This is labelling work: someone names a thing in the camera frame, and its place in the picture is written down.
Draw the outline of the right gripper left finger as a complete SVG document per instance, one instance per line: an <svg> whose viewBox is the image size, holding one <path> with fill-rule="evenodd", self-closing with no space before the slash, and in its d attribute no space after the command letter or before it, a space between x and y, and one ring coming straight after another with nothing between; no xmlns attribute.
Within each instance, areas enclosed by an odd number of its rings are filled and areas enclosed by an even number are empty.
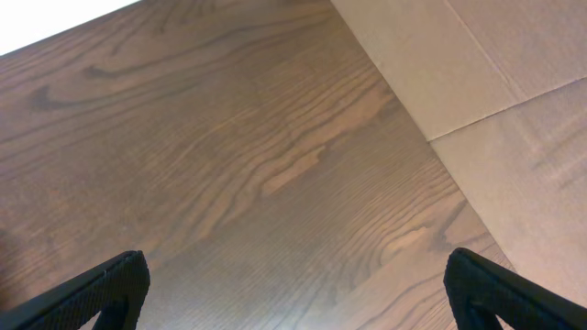
<svg viewBox="0 0 587 330"><path fill-rule="evenodd" d="M135 330L150 286L140 251L126 251L1 314L1 330Z"/></svg>

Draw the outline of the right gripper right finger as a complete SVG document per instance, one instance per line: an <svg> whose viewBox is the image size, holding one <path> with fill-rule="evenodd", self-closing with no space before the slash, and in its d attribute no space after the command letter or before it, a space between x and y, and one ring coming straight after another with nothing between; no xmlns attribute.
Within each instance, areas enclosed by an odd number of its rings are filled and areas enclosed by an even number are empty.
<svg viewBox="0 0 587 330"><path fill-rule="evenodd" d="M444 275L459 330L583 330L586 309L464 247L450 255Z"/></svg>

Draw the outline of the cardboard box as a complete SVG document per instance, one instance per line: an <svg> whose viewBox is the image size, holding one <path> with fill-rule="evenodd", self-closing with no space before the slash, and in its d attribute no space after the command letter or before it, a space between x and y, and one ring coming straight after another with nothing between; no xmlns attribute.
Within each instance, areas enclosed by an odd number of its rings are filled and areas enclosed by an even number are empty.
<svg viewBox="0 0 587 330"><path fill-rule="evenodd" d="M337 0L522 276L586 302L586 0Z"/></svg>

